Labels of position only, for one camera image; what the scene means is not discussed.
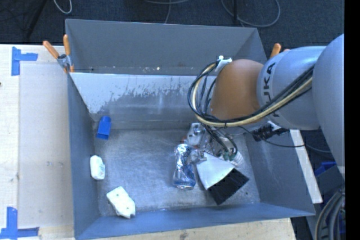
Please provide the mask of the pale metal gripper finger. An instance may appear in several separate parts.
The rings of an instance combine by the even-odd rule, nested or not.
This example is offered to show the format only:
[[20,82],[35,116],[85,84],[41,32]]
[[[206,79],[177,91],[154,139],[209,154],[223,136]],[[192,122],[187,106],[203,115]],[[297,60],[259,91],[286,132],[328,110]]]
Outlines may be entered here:
[[192,151],[192,163],[199,164],[207,160],[203,150],[195,149]]

